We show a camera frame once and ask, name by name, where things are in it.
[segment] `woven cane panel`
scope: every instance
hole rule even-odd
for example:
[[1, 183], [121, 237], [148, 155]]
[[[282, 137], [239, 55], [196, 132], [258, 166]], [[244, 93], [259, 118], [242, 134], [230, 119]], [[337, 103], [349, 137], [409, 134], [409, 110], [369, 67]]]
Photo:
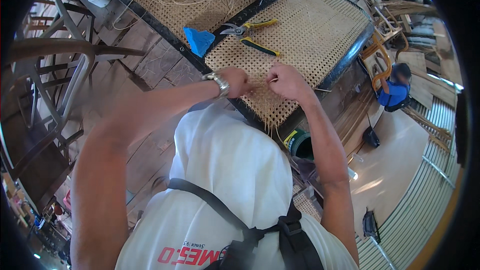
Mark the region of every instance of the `woven cane panel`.
[[[300, 190], [301, 188], [299, 185], [293, 184], [293, 195], [295, 195]], [[310, 216], [315, 218], [318, 222], [322, 220], [320, 213], [315, 208], [312, 201], [305, 194], [297, 196], [295, 199], [293, 199], [293, 204], [295, 205], [297, 210], [299, 210], [300, 212], [309, 214]]]
[[230, 5], [230, 0], [207, 0], [190, 5], [165, 4], [158, 0], [135, 1], [190, 47], [183, 33], [183, 27], [195, 28], [198, 31], [207, 30], [212, 33], [255, 0], [233, 0], [230, 7], [226, 4], [228, 2]]
[[249, 36], [279, 51], [279, 57], [247, 47], [235, 36], [227, 36], [205, 57], [213, 71], [235, 66], [248, 73], [258, 88], [242, 99], [269, 128], [282, 124], [298, 106], [267, 89], [264, 81], [272, 63], [293, 65], [311, 87], [318, 86], [369, 23], [345, 0], [278, 0], [249, 22], [273, 18], [278, 19], [275, 25], [250, 31]]

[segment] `wristwatch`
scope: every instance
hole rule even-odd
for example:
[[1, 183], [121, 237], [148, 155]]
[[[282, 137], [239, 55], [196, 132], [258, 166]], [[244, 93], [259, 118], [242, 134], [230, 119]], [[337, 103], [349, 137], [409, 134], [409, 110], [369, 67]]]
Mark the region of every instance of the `wristwatch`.
[[229, 94], [230, 85], [229, 82], [224, 79], [220, 74], [211, 72], [201, 76], [201, 81], [215, 81], [220, 87], [220, 95], [214, 99], [226, 98]]

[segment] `yellow handle pliers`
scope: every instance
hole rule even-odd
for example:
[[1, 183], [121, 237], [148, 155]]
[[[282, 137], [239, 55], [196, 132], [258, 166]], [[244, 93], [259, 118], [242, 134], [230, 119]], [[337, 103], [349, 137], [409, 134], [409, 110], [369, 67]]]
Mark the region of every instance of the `yellow handle pliers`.
[[225, 29], [220, 34], [221, 35], [236, 35], [237, 37], [239, 37], [240, 42], [242, 42], [244, 45], [247, 45], [249, 47], [260, 50], [261, 52], [264, 52], [266, 54], [278, 57], [280, 55], [280, 52], [268, 49], [265, 46], [262, 46], [258, 43], [255, 43], [250, 37], [243, 37], [243, 33], [245, 33], [249, 29], [257, 29], [257, 28], [269, 26], [269, 25], [275, 24], [277, 21], [278, 21], [277, 19], [271, 19], [271, 20], [268, 20], [268, 21], [260, 22], [260, 23], [248, 23], [247, 22], [240, 27], [235, 25], [235, 24], [225, 23], [224, 24], [225, 26], [229, 26], [231, 28]]

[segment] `blue shirt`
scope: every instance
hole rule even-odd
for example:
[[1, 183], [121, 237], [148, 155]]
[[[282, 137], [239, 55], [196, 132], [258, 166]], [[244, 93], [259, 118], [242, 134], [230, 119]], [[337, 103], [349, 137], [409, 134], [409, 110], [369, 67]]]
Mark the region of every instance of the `blue shirt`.
[[400, 101], [404, 100], [407, 97], [408, 92], [405, 85], [396, 85], [389, 80], [387, 81], [387, 84], [389, 94], [385, 93], [385, 91], [382, 89], [380, 95], [378, 96], [378, 102], [381, 105], [387, 105], [390, 95], [392, 95], [392, 99], [390, 99], [388, 106], [398, 105]]

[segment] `blue sponge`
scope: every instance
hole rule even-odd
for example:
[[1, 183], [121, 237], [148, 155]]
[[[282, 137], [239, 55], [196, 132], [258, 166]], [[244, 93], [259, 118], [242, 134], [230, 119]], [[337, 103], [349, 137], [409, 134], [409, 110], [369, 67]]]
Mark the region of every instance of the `blue sponge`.
[[191, 46], [191, 52], [196, 54], [199, 57], [203, 57], [205, 52], [207, 52], [208, 47], [212, 45], [213, 40], [215, 40], [215, 35], [212, 33], [204, 31], [197, 31], [194, 28], [183, 27], [183, 32], [187, 41]]

